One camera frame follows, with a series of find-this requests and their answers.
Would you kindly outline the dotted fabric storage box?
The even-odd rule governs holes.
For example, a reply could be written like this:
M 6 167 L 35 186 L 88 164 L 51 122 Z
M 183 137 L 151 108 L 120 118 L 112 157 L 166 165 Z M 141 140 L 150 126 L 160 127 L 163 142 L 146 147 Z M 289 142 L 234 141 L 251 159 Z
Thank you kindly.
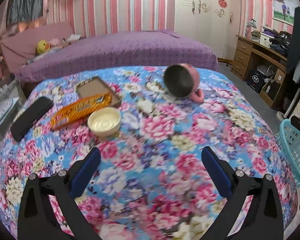
M 19 97 L 0 101 L 0 145 L 9 126 L 18 112 L 20 107 L 19 101 Z

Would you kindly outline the orange snack wrapper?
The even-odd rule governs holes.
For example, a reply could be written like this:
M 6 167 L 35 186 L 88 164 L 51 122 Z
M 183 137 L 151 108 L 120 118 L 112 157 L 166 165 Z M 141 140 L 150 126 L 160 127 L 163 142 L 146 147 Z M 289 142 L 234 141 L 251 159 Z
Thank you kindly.
M 50 128 L 52 131 L 55 131 L 73 124 L 89 116 L 94 111 L 110 106 L 111 102 L 112 96 L 109 92 L 80 99 L 55 113 L 51 118 Z

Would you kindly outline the wooden desk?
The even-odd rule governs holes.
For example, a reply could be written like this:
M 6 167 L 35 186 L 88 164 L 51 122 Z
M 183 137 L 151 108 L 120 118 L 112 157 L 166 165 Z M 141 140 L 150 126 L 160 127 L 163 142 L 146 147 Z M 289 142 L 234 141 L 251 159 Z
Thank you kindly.
M 284 90 L 287 83 L 285 63 L 279 53 L 257 42 L 238 36 L 231 72 L 247 83 L 249 72 L 259 69 L 267 78 L 259 95 L 272 109 L 283 108 Z

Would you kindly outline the black bag under desk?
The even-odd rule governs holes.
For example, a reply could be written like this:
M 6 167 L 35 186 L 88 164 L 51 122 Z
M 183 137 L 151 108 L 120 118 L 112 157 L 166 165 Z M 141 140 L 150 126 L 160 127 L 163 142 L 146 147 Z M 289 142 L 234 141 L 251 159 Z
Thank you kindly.
M 249 72 L 247 85 L 251 87 L 255 92 L 260 93 L 262 87 L 266 84 L 265 79 L 267 76 L 264 74 L 264 71 L 259 69 L 252 70 Z

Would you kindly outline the black long wallet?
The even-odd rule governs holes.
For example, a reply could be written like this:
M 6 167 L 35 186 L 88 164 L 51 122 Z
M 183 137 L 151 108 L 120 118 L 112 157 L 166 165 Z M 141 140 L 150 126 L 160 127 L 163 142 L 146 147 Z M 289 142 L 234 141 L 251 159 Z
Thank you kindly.
M 42 96 L 37 99 L 25 112 L 15 120 L 11 126 L 11 134 L 16 142 L 21 141 L 26 133 L 41 119 L 51 108 L 53 102 Z

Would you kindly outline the yellow duck plush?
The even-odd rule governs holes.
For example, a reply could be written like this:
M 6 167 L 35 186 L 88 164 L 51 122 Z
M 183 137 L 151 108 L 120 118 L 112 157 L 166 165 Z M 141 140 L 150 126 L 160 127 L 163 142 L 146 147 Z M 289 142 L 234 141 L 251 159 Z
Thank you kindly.
M 40 40 L 36 47 L 37 55 L 41 55 L 50 50 L 50 44 L 46 40 Z

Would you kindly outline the pink mug dark inside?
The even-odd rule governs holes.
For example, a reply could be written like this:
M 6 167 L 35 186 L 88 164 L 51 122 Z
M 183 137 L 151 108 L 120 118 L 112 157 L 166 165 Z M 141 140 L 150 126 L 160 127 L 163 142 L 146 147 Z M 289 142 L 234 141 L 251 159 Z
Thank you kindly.
M 188 63 L 168 66 L 163 81 L 167 90 L 176 98 L 189 98 L 196 103 L 204 102 L 204 93 L 199 88 L 200 74 L 194 66 Z

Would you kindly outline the grey curtain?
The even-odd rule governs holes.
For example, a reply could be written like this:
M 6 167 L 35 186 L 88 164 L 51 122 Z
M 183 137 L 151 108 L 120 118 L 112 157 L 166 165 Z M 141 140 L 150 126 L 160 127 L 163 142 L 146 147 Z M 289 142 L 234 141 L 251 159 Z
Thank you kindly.
M 21 22 L 31 22 L 44 14 L 44 0 L 9 0 L 7 26 Z

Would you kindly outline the desk lamp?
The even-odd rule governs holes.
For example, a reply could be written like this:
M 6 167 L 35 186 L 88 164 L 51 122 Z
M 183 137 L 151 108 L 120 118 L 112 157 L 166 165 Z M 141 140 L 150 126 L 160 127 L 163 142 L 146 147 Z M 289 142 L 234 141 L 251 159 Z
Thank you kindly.
M 256 28 L 257 28 L 256 21 L 252 18 L 251 20 L 249 20 L 247 22 L 244 37 L 247 39 L 251 39 L 251 32 L 253 29 L 256 29 Z

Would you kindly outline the white wardrobe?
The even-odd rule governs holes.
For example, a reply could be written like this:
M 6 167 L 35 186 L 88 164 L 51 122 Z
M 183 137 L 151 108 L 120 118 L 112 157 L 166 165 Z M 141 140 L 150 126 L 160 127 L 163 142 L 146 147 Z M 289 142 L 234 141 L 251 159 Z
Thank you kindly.
M 174 31 L 209 46 L 232 61 L 237 47 L 241 0 L 175 0 Z

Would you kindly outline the cream round plastic lid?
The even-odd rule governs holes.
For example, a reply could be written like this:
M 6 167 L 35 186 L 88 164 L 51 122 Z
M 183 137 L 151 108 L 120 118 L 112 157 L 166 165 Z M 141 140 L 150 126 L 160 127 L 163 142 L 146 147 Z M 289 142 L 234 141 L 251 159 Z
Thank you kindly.
M 98 137 L 108 137 L 121 127 L 121 113 L 114 107 L 94 111 L 87 121 L 89 129 Z

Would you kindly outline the floral bed cover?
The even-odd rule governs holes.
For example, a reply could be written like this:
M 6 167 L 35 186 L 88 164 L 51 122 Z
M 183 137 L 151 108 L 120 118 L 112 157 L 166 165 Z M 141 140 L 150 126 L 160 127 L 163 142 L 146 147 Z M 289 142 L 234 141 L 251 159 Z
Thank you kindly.
M 290 224 L 298 209 L 290 166 L 243 94 L 224 75 L 200 69 L 204 102 L 179 100 L 163 74 L 162 67 L 109 68 L 45 80 L 32 91 L 24 108 L 42 96 L 53 107 L 20 142 L 7 133 L 0 150 L 0 220 L 12 235 L 28 176 L 67 169 L 92 147 L 102 163 L 76 203 L 104 239 L 199 239 L 226 202 L 202 164 L 205 146 L 249 176 L 271 174 Z M 122 99 L 120 130 L 102 139 L 82 120 L 51 131 L 52 116 L 95 76 Z

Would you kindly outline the small framed couple photo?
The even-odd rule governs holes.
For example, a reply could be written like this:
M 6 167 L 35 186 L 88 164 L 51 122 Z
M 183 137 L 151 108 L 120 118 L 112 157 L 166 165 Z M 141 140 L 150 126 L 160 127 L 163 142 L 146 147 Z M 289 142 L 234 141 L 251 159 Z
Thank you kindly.
M 273 19 L 293 26 L 297 7 L 298 2 L 293 0 L 273 0 Z

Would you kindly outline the pink headboard cover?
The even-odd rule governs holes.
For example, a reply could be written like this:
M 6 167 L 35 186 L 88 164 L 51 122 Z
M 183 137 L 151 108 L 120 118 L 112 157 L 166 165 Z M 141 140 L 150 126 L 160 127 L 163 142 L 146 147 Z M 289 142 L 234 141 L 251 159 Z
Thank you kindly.
M 73 33 L 72 26 L 68 22 L 47 24 L 2 39 L 0 49 L 9 71 L 17 73 L 22 65 L 34 58 L 40 40 L 67 39 Z

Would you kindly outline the brown phone case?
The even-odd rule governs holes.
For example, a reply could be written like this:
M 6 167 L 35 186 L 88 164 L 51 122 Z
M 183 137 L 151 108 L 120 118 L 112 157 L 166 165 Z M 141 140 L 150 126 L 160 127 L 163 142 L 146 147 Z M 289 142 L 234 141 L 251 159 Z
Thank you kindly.
M 81 99 L 97 94 L 110 93 L 112 98 L 110 106 L 116 108 L 121 106 L 121 98 L 119 95 L 117 95 L 115 91 L 98 76 L 78 83 L 75 85 L 75 91 Z

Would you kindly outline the teal plastic basket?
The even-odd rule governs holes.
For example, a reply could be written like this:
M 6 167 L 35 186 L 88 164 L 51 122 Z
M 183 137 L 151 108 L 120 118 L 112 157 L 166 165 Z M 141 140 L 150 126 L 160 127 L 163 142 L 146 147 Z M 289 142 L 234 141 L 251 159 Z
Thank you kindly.
M 300 131 L 285 119 L 280 124 L 280 129 L 275 135 L 283 150 L 292 170 L 297 187 L 300 187 Z

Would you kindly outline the stack of folded clothes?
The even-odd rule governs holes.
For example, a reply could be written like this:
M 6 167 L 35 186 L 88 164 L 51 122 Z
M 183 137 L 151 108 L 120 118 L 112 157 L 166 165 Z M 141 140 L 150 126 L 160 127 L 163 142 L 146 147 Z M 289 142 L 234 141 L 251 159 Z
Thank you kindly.
M 280 55 L 287 57 L 292 35 L 286 31 L 276 31 L 269 27 L 262 26 L 259 44 L 274 50 Z

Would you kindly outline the purple dotted bedspread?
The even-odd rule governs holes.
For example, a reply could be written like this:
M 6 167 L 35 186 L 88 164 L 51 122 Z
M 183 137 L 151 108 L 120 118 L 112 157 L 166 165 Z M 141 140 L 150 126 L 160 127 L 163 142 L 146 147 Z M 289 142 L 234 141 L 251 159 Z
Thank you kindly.
M 216 54 L 205 44 L 173 31 L 134 31 L 84 38 L 22 66 L 15 77 L 40 82 L 86 70 L 179 63 L 218 69 Z

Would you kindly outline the hanging dark coat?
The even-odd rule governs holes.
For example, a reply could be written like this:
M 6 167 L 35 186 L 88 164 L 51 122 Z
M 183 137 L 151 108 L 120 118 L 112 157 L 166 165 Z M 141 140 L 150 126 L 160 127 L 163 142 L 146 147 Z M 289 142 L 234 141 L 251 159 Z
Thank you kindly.
M 295 9 L 294 28 L 289 45 L 286 71 L 293 74 L 293 81 L 300 82 L 300 7 Z

